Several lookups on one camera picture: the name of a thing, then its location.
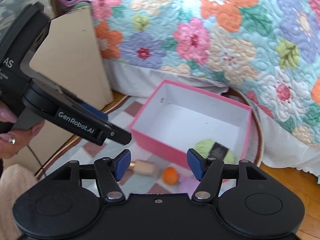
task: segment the open box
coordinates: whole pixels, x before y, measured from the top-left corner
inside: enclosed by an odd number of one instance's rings
[[[164,80],[130,124],[138,145],[188,167],[187,150],[212,139],[243,159],[249,139],[250,106],[206,90]]]

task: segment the beige pants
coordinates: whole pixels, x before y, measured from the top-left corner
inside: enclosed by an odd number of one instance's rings
[[[12,207],[17,198],[37,183],[31,171],[15,164],[0,179],[0,240],[16,240],[20,232],[13,221]]]

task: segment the human hand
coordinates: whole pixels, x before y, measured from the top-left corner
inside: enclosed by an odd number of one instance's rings
[[[0,102],[0,122],[15,123],[17,120],[14,113],[3,102]],[[0,158],[9,159],[16,155],[30,143],[33,137],[38,135],[44,126],[44,122],[40,122],[27,131],[14,130],[0,134]]]

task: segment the floral quilt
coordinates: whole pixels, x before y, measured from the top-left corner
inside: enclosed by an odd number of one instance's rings
[[[219,81],[320,146],[320,0],[92,0],[103,58]]]

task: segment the pink nail polish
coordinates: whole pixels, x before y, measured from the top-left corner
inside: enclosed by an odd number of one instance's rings
[[[7,133],[0,134],[0,138],[6,142],[9,142],[13,139],[13,136]]]
[[[41,128],[37,128],[37,129],[33,132],[32,136],[33,136],[33,137],[37,136],[37,135],[40,133],[40,131],[41,131]]]
[[[17,117],[14,115],[13,112],[11,112],[11,110],[7,107],[4,107],[0,113],[0,116],[7,120],[7,122],[12,122],[15,123],[18,119]]]

